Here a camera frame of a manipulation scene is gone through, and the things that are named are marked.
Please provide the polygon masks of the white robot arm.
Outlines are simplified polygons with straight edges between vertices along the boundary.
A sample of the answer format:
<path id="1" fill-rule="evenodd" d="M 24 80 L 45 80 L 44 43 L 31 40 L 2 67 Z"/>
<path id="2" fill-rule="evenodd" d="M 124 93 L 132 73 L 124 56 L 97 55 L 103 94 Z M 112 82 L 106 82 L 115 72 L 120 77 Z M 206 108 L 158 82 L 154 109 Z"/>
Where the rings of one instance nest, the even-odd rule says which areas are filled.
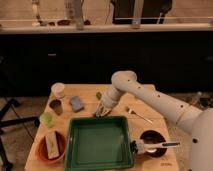
<path id="1" fill-rule="evenodd" d="M 213 108 L 200 110 L 159 91 L 145 88 L 133 71 L 117 71 L 102 94 L 97 116 L 106 116 L 129 93 L 191 135 L 189 171 L 213 171 Z"/>

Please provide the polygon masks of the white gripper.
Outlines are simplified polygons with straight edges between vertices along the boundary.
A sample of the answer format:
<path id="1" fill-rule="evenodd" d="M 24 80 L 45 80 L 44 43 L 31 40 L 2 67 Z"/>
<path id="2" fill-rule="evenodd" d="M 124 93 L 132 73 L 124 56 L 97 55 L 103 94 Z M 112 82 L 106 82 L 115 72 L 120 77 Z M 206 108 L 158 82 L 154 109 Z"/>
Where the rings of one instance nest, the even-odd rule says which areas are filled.
<path id="1" fill-rule="evenodd" d="M 102 94 L 99 106 L 107 110 L 112 110 L 118 105 L 122 96 L 122 91 L 117 89 L 115 86 L 110 85 Z"/>

